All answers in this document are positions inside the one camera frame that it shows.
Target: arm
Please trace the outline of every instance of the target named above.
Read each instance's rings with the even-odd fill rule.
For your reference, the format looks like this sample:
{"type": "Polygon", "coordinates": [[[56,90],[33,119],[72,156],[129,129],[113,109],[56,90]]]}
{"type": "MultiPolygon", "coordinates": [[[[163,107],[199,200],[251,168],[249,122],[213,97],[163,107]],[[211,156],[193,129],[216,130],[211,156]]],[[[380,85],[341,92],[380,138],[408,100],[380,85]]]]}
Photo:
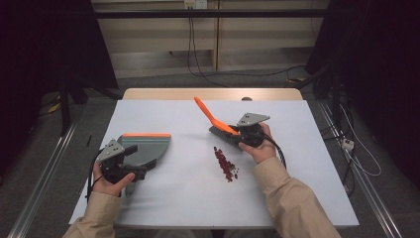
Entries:
{"type": "MultiPolygon", "coordinates": [[[[262,123],[262,128],[271,137],[268,126],[262,123]]],[[[254,174],[282,237],[340,237],[312,189],[287,173],[274,145],[264,141],[258,148],[240,147],[258,163],[254,174]]]]}
{"type": "Polygon", "coordinates": [[[102,177],[99,164],[93,168],[93,186],[83,217],[78,218],[67,230],[63,237],[115,237],[114,219],[121,207],[120,191],[135,177],[126,175],[119,182],[113,184],[102,177]]]}

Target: white cable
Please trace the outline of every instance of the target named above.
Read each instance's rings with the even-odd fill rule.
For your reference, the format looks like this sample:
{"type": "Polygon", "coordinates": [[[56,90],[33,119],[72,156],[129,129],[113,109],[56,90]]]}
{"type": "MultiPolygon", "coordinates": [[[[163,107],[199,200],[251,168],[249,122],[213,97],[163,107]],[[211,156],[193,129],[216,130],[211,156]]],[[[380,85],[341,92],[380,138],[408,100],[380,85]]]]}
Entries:
{"type": "Polygon", "coordinates": [[[359,139],[358,135],[356,135],[355,130],[353,129],[352,123],[350,122],[349,117],[347,116],[346,110],[343,108],[343,106],[340,104],[341,109],[344,112],[344,115],[346,116],[347,122],[349,123],[350,129],[352,129],[353,134],[355,135],[356,139],[359,141],[359,143],[361,143],[362,147],[370,154],[371,158],[374,160],[374,162],[376,163],[377,167],[379,168],[379,172],[377,174],[372,174],[369,173],[368,171],[366,171],[361,164],[359,164],[358,162],[356,162],[352,157],[351,160],[355,163],[355,165],[357,167],[359,167],[359,169],[361,169],[365,174],[373,176],[373,177],[378,177],[380,176],[380,174],[382,174],[382,168],[380,167],[379,163],[377,162],[376,158],[371,154],[371,152],[368,150],[368,148],[362,143],[362,141],[359,139]]]}

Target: orange brush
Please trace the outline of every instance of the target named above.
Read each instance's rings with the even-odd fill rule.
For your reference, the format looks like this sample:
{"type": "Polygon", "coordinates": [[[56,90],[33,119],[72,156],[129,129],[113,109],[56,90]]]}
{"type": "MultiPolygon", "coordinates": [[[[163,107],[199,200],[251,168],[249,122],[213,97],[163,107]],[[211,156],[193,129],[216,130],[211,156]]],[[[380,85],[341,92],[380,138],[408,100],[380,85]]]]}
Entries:
{"type": "Polygon", "coordinates": [[[239,136],[239,133],[237,131],[235,131],[230,126],[226,125],[225,123],[214,118],[214,116],[210,113],[209,109],[207,109],[206,105],[204,105],[204,103],[201,101],[200,98],[194,97],[194,100],[197,103],[198,107],[201,109],[201,111],[203,111],[203,113],[207,116],[207,118],[210,120],[211,124],[214,127],[216,127],[217,129],[221,131],[229,132],[232,135],[239,136]]]}

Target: beige jacket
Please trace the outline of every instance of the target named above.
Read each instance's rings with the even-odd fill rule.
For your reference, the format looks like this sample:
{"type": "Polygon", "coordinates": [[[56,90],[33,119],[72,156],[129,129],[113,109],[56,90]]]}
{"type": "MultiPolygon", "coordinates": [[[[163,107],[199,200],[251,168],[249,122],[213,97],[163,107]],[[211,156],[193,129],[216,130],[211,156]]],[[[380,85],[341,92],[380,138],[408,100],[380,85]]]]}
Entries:
{"type": "MultiPolygon", "coordinates": [[[[291,178],[278,158],[257,165],[254,175],[265,194],[275,229],[283,238],[340,237],[312,189],[291,178]]],[[[113,221],[120,207],[121,198],[93,191],[84,216],[64,237],[115,237],[113,221]]]]}

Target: forearm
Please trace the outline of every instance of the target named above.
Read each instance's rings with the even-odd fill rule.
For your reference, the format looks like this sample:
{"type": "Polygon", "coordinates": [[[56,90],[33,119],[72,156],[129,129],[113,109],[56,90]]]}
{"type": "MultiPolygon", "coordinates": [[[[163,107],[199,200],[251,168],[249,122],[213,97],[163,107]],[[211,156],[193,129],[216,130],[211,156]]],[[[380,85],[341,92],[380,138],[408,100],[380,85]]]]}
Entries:
{"type": "Polygon", "coordinates": [[[115,237],[113,224],[120,207],[121,198],[93,191],[84,216],[78,218],[63,237],[115,237]]]}
{"type": "Polygon", "coordinates": [[[255,176],[282,237],[340,237],[312,189],[291,178],[278,158],[257,165],[255,176]]]}

